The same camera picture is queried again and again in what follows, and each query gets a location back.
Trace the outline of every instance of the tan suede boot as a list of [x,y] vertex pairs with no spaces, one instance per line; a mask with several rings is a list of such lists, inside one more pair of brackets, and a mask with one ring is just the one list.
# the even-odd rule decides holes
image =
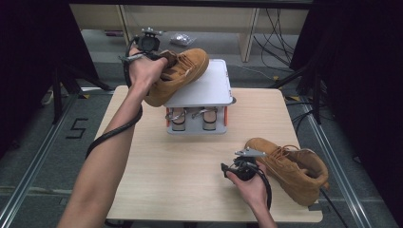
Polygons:
[[325,163],[310,149],[298,149],[292,145],[281,147],[262,138],[249,140],[246,147],[267,154],[257,161],[265,164],[268,174],[300,205],[312,205],[319,197],[320,187],[329,186]]
[[198,80],[207,70],[208,64],[209,57],[200,48],[178,54],[176,64],[163,71],[144,100],[151,106],[165,104],[178,89]]
[[172,50],[164,50],[159,54],[160,57],[164,57],[168,60],[167,68],[171,68],[178,63],[178,55]]

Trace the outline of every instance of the wooden table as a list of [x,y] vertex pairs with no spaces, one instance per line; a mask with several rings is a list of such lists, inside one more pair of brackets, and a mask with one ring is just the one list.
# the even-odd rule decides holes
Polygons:
[[[106,128],[127,93],[118,86],[98,131]],[[279,90],[232,88],[237,99],[228,107],[222,135],[178,136],[166,131],[165,107],[144,103],[127,167],[108,219],[171,221],[256,221],[238,189],[221,172],[247,140],[262,137],[278,145],[298,146]],[[296,204],[269,178],[276,222],[319,222],[321,211]]]

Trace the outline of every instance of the human arm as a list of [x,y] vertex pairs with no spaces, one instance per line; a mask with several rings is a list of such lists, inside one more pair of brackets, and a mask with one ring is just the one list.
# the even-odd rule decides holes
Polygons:
[[[138,50],[133,48],[130,54],[135,52]],[[145,57],[131,63],[129,74],[132,86],[105,132],[136,117],[147,91],[159,79],[166,64],[165,58],[151,61]],[[131,126],[92,150],[80,170],[58,227],[103,226],[125,171],[134,128],[134,125]]]
[[[266,175],[266,167],[257,161],[259,169]],[[252,209],[253,214],[258,220],[259,228],[275,228],[277,227],[269,208],[267,207],[266,186],[259,175],[255,175],[251,180],[240,180],[237,175],[230,171],[226,171],[226,175],[240,190],[243,200]]]

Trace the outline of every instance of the hand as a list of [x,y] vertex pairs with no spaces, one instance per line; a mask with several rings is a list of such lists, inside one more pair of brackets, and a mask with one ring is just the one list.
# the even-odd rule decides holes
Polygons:
[[[257,161],[257,165],[260,170],[263,171],[264,175],[266,174],[266,167]],[[259,204],[266,204],[267,201],[267,192],[266,186],[263,183],[263,180],[260,178],[258,174],[256,174],[251,180],[243,181],[237,177],[234,173],[227,171],[226,175],[229,180],[231,180],[240,190],[240,194],[243,197],[243,200],[250,206],[256,206]]]
[[[129,55],[139,52],[136,48],[130,50]],[[144,86],[151,87],[151,85],[158,81],[166,67],[168,61],[161,58],[152,61],[146,57],[142,57],[133,61],[129,67],[130,80],[133,85],[138,83],[145,83]]]

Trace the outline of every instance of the shoe box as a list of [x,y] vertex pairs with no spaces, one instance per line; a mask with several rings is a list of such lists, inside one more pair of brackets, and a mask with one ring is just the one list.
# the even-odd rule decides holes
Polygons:
[[[171,117],[166,119],[167,132],[176,135],[224,134],[227,130],[227,106],[235,101],[225,61],[211,59],[207,70],[197,81],[180,88],[164,104],[166,117]],[[214,109],[212,112],[216,112],[216,118],[214,113],[203,113],[205,109]],[[178,110],[184,110],[184,121],[180,118],[179,124],[175,124],[178,120],[170,120],[175,117],[174,110],[176,117]]]

